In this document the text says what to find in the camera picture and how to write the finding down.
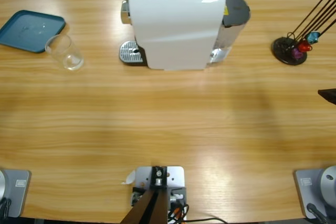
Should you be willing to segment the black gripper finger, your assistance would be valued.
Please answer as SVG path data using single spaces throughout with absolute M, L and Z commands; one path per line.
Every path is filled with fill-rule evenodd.
M 318 90 L 318 95 L 332 104 L 336 104 L 336 89 Z

